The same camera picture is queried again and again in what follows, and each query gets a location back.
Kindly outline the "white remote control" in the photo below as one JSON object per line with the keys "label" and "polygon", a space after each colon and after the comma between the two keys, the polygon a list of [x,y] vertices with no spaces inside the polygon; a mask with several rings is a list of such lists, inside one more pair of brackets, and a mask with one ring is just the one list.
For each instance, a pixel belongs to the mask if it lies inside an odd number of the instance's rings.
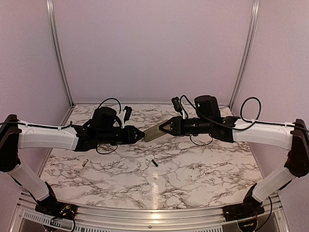
{"label": "white remote control", "polygon": [[144,131],[145,137],[144,137],[144,142],[148,143],[152,140],[155,140],[165,134],[167,134],[166,132],[162,131],[159,129],[159,126],[161,126],[162,124],[166,123],[168,120],[164,120],[162,122],[159,122],[158,124],[146,129]]}

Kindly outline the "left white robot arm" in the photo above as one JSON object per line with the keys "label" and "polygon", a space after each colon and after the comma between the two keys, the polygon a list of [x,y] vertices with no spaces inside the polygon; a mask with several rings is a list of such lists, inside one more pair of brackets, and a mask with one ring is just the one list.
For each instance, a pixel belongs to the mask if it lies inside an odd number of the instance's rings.
{"label": "left white robot arm", "polygon": [[0,170],[31,193],[37,204],[42,205],[49,214],[57,215],[61,204],[53,190],[21,161],[18,151],[43,147],[86,152],[97,149],[99,145],[135,144],[145,134],[134,126],[125,125],[131,111],[130,107],[120,112],[100,107],[83,125],[63,127],[29,124],[11,114],[0,127]]}

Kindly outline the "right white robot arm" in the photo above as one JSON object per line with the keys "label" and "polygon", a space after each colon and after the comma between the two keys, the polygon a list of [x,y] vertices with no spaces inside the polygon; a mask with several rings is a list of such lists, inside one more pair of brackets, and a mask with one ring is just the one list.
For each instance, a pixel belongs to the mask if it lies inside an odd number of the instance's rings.
{"label": "right white robot arm", "polygon": [[293,179],[309,173],[309,131],[303,120],[293,123],[247,120],[242,116],[221,117],[214,96],[196,97],[191,104],[196,118],[176,116],[159,126],[173,136],[197,136],[208,134],[223,142],[249,142],[272,145],[288,151],[287,161],[263,180],[254,184],[246,194],[239,212],[250,216],[266,198],[284,188]]}

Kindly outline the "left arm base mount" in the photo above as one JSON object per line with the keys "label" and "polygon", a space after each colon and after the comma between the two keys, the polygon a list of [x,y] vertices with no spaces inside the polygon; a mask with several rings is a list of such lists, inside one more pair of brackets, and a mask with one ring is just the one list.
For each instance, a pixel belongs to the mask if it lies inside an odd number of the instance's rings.
{"label": "left arm base mount", "polygon": [[64,202],[40,203],[36,205],[35,211],[54,218],[73,220],[77,211],[77,205]]}

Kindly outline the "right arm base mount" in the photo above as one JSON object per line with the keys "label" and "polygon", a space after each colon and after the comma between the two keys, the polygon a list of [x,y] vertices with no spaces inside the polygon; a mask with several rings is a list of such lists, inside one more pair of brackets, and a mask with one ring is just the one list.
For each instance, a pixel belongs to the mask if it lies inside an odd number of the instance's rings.
{"label": "right arm base mount", "polygon": [[223,207],[223,214],[226,221],[255,217],[264,212],[265,210],[262,204],[238,203]]}

